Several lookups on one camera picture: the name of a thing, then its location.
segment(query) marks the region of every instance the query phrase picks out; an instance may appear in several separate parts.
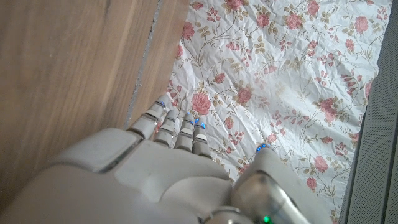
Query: pink rose pattern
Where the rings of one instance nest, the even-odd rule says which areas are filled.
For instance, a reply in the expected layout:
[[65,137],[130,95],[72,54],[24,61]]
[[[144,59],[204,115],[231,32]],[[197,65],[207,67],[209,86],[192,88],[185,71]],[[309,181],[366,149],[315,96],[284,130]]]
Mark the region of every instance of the pink rose pattern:
[[210,108],[210,100],[208,95],[204,93],[194,94],[192,97],[192,109],[198,112],[199,115],[207,115]]
[[307,179],[307,186],[313,191],[315,192],[315,187],[317,187],[317,180],[315,180],[315,178],[313,177],[309,177]]
[[189,8],[167,107],[206,121],[211,155],[233,180],[270,144],[337,222],[391,0]]

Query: rose print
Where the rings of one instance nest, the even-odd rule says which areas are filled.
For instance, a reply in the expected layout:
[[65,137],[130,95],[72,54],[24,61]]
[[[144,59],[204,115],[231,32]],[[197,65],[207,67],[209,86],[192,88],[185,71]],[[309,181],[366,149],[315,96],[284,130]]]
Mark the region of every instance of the rose print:
[[296,109],[292,109],[292,114],[292,116],[284,116],[284,120],[290,119],[291,124],[301,125],[305,116],[301,116],[301,112],[298,112],[297,114]]
[[317,180],[313,177],[309,177],[307,179],[307,186],[314,192],[315,188],[317,187]]
[[220,73],[220,74],[216,75],[216,77],[214,78],[214,82],[217,84],[220,84],[224,81],[224,78],[225,78],[225,74]]
[[231,11],[237,11],[241,6],[247,6],[249,4],[248,0],[224,0],[225,3],[221,7],[226,9],[226,13],[229,14]]
[[198,1],[196,1],[196,2],[194,2],[194,3],[191,4],[191,7],[192,7],[194,10],[198,10],[198,9],[201,9],[201,8],[203,7],[203,4],[200,3],[200,2],[198,2]]
[[335,155],[337,156],[344,156],[347,155],[348,151],[345,149],[346,145],[344,143],[339,143],[337,146],[335,146]]
[[313,55],[315,55],[315,51],[309,50],[307,55],[312,57]]
[[193,95],[191,103],[192,109],[198,112],[199,115],[207,115],[209,113],[208,110],[211,106],[211,102],[208,95],[204,93],[196,93]]
[[285,23],[287,24],[287,27],[289,29],[297,29],[297,28],[301,28],[303,26],[302,18],[300,18],[300,16],[297,15],[296,13],[290,14],[286,18]]
[[268,26],[269,24],[269,18],[265,14],[260,14],[257,16],[257,25],[260,28],[263,28],[265,26]]
[[377,10],[377,13],[379,13],[377,18],[380,20],[386,20],[388,18],[385,7],[380,7],[380,9]]
[[314,49],[315,47],[317,47],[317,45],[318,45],[318,42],[315,41],[315,40],[313,40],[313,41],[311,41],[311,42],[308,44],[308,48],[309,48],[309,49]]
[[177,106],[178,105],[178,99],[174,99],[173,102],[172,102],[172,105],[173,106]]
[[231,128],[232,128],[232,125],[234,125],[234,121],[232,120],[232,117],[231,117],[231,116],[225,118],[224,123],[225,123],[225,125],[226,125],[226,128],[228,128],[228,129],[231,129]]
[[333,61],[334,59],[335,56],[333,55],[333,53],[328,53],[327,55],[325,54],[317,58],[319,62],[322,62],[322,65],[327,63],[329,67],[332,67],[335,64]]
[[234,44],[232,42],[226,44],[225,47],[227,47],[231,50],[239,50],[239,44]]
[[347,93],[349,95],[353,96],[353,92],[357,88],[359,88],[358,85],[359,85],[359,82],[362,80],[362,75],[357,75],[356,76],[355,73],[354,73],[354,69],[351,69],[351,74],[350,75],[343,74],[343,75],[340,76],[340,78],[343,78],[343,81],[347,84],[347,87],[349,88]]
[[293,43],[291,42],[286,42],[286,40],[282,40],[279,42],[280,47],[280,51],[286,50],[288,47],[290,47]]
[[309,4],[308,4],[307,12],[310,15],[315,16],[315,14],[318,13],[318,11],[319,11],[318,3],[316,1],[310,1]]
[[336,109],[329,108],[325,111],[325,119],[331,123],[335,119],[335,115],[337,113]]
[[243,131],[240,133],[238,131],[235,131],[234,135],[228,134],[228,139],[230,139],[230,141],[236,146],[242,140],[243,136]]
[[242,106],[246,106],[246,103],[251,99],[253,88],[251,88],[250,84],[247,84],[245,88],[242,87],[243,81],[239,82],[239,85],[236,85],[238,88],[238,94],[233,96],[233,100]]
[[270,73],[276,71],[277,69],[278,69],[277,67],[270,65],[264,69],[264,74],[270,74]]
[[326,78],[328,77],[328,74],[325,71],[321,71],[321,77],[316,77],[314,78],[315,81],[317,81],[319,84],[326,86]]
[[331,143],[332,141],[333,141],[333,138],[331,138],[331,137],[329,137],[329,136],[325,136],[325,137],[321,138],[321,142],[322,142],[323,144],[329,144],[329,143]]
[[180,60],[181,55],[182,55],[182,47],[181,47],[181,45],[178,45],[177,54],[175,56],[175,59]]
[[267,138],[269,143],[276,141],[276,134],[270,134]]
[[371,92],[371,87],[372,87],[372,81],[370,81],[365,85],[365,97],[367,100],[369,99],[369,93]]
[[195,31],[193,31],[192,23],[185,22],[184,29],[182,31],[182,38],[191,40],[191,37],[193,37],[194,33]]
[[368,19],[364,16],[359,16],[355,19],[355,29],[359,34],[362,34],[368,29]]
[[227,154],[230,154],[231,151],[232,151],[232,149],[231,149],[231,147],[229,147],[229,146],[228,146],[228,147],[226,148],[226,150],[225,150],[225,152],[226,152]]
[[359,133],[356,134],[349,133],[348,136],[351,138],[351,143],[353,143],[353,146],[356,147],[356,144],[358,143],[359,140]]
[[346,48],[348,49],[349,53],[353,53],[354,52],[354,41],[351,39],[346,39]]
[[248,164],[248,159],[246,156],[243,156],[242,159],[237,159],[238,164],[242,166],[236,166],[236,170],[238,171],[238,175],[241,175],[247,168],[249,168],[250,164]]
[[326,160],[322,156],[317,156],[314,159],[314,165],[319,172],[325,173],[325,171],[329,168],[329,165],[326,163]]
[[333,105],[333,98],[327,98],[320,103],[320,108],[322,111],[326,111]]
[[242,62],[245,62],[245,66],[249,66],[249,62],[252,58],[251,58],[251,50],[250,49],[246,49],[245,50],[245,54],[244,54],[244,58],[242,58]]
[[207,20],[212,22],[220,21],[221,17],[217,16],[217,13],[218,11],[212,7],[210,10],[207,11]]

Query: white fabric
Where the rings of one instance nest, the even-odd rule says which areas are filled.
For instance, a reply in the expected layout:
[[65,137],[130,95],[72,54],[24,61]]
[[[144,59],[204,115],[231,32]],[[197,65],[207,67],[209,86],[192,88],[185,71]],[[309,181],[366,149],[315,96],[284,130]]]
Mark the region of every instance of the white fabric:
[[270,144],[338,221],[391,1],[192,1],[167,89],[236,180]]

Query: gray panel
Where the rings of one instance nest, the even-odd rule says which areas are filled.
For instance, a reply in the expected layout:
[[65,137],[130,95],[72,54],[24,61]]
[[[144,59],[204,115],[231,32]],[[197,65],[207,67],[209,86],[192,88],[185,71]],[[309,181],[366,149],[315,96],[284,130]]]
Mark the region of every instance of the gray panel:
[[151,202],[159,202],[174,183],[203,176],[229,180],[223,167],[211,159],[184,150],[168,150],[152,141],[138,145],[114,174],[120,184],[139,190]]
[[63,151],[50,166],[71,164],[91,172],[106,172],[140,141],[141,137],[136,133],[104,129]]
[[358,160],[357,164],[353,163],[340,223],[384,222],[388,192],[396,191],[396,185],[390,189],[390,183],[398,114],[397,4],[393,3],[384,36],[378,61],[380,72],[373,81],[361,142],[356,152]]
[[398,153],[394,159],[392,168],[391,186],[388,196],[386,222],[385,224],[398,223]]

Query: wooden surface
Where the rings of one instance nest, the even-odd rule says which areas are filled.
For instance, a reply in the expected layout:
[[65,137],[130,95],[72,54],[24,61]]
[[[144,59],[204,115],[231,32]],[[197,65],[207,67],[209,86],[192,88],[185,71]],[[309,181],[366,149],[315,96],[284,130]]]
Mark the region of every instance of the wooden surface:
[[159,18],[170,17],[170,19],[159,19],[156,24],[154,40],[159,41],[151,45],[141,80],[144,88],[140,88],[137,93],[136,105],[139,103],[140,106],[134,107],[130,124],[166,91],[188,13],[188,3],[186,0],[163,3]]
[[[49,158],[100,129],[123,128],[158,5],[156,0],[1,2],[0,210]],[[165,12],[169,5],[177,8],[178,0],[162,5],[159,21],[182,24],[171,21],[185,17]],[[179,10],[186,15],[187,7]],[[159,49],[151,64],[163,68],[162,79],[145,72],[141,88],[161,86],[161,93],[166,86],[158,82],[169,79],[182,25],[156,27],[152,44]]]

